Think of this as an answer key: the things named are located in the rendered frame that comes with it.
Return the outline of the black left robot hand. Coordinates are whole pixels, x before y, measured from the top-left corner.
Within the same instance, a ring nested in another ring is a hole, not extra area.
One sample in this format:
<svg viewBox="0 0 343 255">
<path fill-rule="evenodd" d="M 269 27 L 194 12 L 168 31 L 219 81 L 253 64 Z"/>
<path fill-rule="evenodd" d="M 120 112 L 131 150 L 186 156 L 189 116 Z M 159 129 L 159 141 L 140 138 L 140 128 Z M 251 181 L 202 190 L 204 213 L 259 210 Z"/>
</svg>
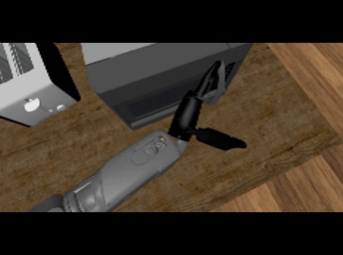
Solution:
<svg viewBox="0 0 343 255">
<path fill-rule="evenodd" d="M 180 150 L 185 150 L 192 136 L 199 142 L 222 150 L 247 148 L 247 143 L 239 138 L 229 136 L 210 127 L 201 128 L 196 126 L 201 105 L 204 100 L 214 95 L 217 88 L 214 78 L 219 62 L 222 61 L 216 61 L 208 68 L 196 88 L 186 93 L 174 112 L 168 134 L 176 138 L 176 145 Z"/>
</svg>

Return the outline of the dark grey microwave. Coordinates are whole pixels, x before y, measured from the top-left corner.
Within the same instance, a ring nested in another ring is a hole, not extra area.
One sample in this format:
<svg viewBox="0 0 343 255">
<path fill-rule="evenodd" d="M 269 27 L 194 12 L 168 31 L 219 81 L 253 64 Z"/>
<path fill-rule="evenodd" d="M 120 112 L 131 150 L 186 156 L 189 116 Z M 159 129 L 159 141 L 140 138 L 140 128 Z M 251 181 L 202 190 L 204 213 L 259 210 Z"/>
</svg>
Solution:
<svg viewBox="0 0 343 255">
<path fill-rule="evenodd" d="M 207 69 L 223 62 L 230 81 L 248 43 L 84 43 L 91 88 L 130 128 L 173 115 Z"/>
</svg>

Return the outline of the silver and black toaster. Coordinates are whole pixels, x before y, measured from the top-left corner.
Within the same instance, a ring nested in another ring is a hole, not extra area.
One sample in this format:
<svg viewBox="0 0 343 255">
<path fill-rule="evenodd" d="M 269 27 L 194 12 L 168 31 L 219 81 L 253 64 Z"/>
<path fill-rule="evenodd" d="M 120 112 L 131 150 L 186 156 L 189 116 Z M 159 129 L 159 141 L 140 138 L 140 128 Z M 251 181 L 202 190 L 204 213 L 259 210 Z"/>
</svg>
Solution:
<svg viewBox="0 0 343 255">
<path fill-rule="evenodd" d="M 0 43 L 0 119 L 25 127 L 81 100 L 53 43 Z"/>
</svg>

